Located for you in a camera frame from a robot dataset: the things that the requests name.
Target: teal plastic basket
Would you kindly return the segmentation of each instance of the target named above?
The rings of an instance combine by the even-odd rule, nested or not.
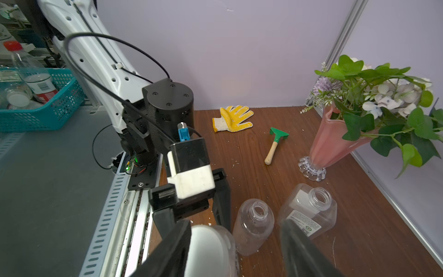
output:
[[[57,130],[78,109],[85,94],[71,70],[48,68],[48,71],[59,89],[58,93],[38,109],[0,110],[0,132]]]

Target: blue connector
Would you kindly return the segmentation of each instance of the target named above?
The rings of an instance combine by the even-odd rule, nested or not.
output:
[[[186,125],[186,123],[180,122],[180,123],[178,123],[177,127],[179,129],[180,141],[185,141],[185,140],[191,139],[191,137],[189,136],[189,130],[188,130],[188,126]]]

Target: black mounting plate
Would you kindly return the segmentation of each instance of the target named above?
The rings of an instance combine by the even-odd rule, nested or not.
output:
[[[142,174],[132,175],[129,179],[128,190],[137,191],[145,188],[155,187],[155,181],[157,180],[157,167],[159,164],[159,155],[155,161],[146,167],[146,170]]]

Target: glass vase base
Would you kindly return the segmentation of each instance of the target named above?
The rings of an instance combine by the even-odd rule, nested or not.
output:
[[[309,162],[309,156],[300,159],[299,168],[300,172],[309,180],[320,182],[326,177],[326,168],[316,169],[313,168]]]

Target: wooden tabletop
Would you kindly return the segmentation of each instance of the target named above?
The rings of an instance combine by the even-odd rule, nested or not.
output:
[[[254,108],[254,126],[237,133],[212,129],[218,110],[194,112],[195,129],[205,138],[212,169],[224,168],[231,187],[232,227],[240,205],[250,199],[265,201],[277,217],[281,205],[299,183],[324,187],[337,202],[335,226],[313,240],[345,276],[443,276],[443,270],[406,226],[391,204],[351,155],[327,169],[321,182],[305,178],[298,168],[309,154],[321,117],[302,107]],[[281,140],[271,165],[264,159],[275,127],[289,133]],[[166,183],[162,173],[160,184]],[[210,207],[189,219],[192,224],[215,224]],[[286,276],[281,254],[280,227],[248,257],[239,256],[244,277]],[[153,228],[150,251],[160,242]]]

